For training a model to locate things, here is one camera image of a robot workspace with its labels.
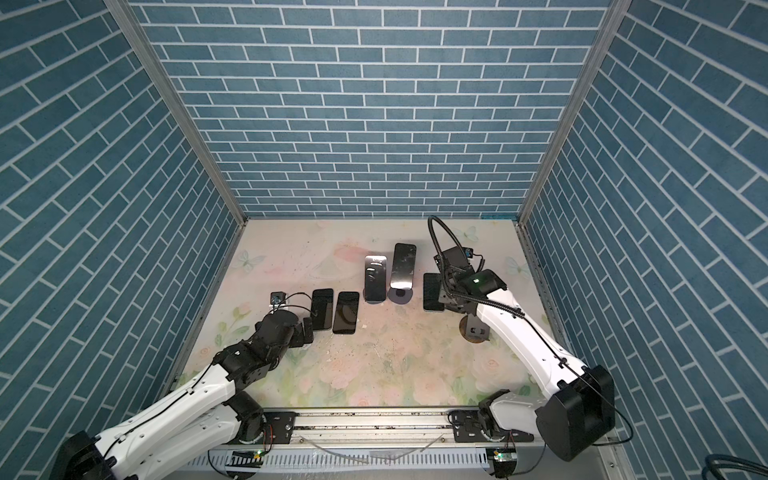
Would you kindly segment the black phone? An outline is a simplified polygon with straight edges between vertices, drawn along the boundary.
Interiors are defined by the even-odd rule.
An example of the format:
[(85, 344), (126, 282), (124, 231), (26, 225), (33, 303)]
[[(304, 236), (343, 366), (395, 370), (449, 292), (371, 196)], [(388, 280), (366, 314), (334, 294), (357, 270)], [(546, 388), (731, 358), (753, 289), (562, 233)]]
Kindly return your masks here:
[(334, 312), (334, 290), (332, 288), (316, 289), (311, 296), (310, 319), (314, 331), (332, 328)]
[(352, 335), (356, 331), (360, 294), (342, 291), (338, 294), (332, 331), (337, 335)]
[(415, 275), (417, 246), (396, 243), (393, 252), (390, 287), (396, 290), (412, 290)]
[(439, 273), (423, 275), (423, 309), (425, 311), (442, 312), (445, 305), (440, 301), (441, 277)]

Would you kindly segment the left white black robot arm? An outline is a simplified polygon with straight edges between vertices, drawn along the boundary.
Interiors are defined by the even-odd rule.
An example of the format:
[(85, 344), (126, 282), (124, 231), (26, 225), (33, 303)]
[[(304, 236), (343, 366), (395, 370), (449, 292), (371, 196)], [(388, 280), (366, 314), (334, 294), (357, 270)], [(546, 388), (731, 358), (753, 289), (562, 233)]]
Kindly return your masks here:
[(162, 479), (197, 456), (236, 441), (270, 446), (274, 429), (248, 387), (277, 368), (291, 348), (312, 343), (312, 322), (276, 309), (247, 339), (214, 355), (177, 390), (135, 416), (59, 448), (53, 479)]

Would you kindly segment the purple-edged phone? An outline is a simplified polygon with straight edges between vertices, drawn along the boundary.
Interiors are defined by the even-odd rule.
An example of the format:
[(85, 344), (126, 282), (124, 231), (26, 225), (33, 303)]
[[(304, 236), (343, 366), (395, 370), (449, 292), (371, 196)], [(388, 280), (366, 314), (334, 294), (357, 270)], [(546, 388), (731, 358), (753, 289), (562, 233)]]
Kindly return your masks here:
[(365, 257), (363, 297), (367, 303), (381, 303), (387, 298), (387, 258), (384, 255)]

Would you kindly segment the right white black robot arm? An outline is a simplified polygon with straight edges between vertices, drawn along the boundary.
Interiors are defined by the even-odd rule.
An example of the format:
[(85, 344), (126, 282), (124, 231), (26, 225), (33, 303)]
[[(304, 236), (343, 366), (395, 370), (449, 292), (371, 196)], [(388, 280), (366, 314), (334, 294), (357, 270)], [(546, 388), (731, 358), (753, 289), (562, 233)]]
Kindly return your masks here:
[(521, 429), (533, 420), (540, 438), (560, 459), (571, 461), (589, 447), (607, 447), (605, 435), (625, 415), (616, 406), (615, 382), (601, 365), (587, 366), (560, 345), (528, 315), (506, 283), (483, 263), (470, 263), (475, 253), (456, 236), (453, 247), (443, 249), (435, 229), (445, 222), (437, 216), (427, 220), (436, 250), (438, 300), (446, 309), (461, 313), (466, 340), (502, 340), (533, 377), (543, 403), (525, 408), (511, 391), (504, 389), (483, 401), (479, 420), (486, 435), (497, 437)]

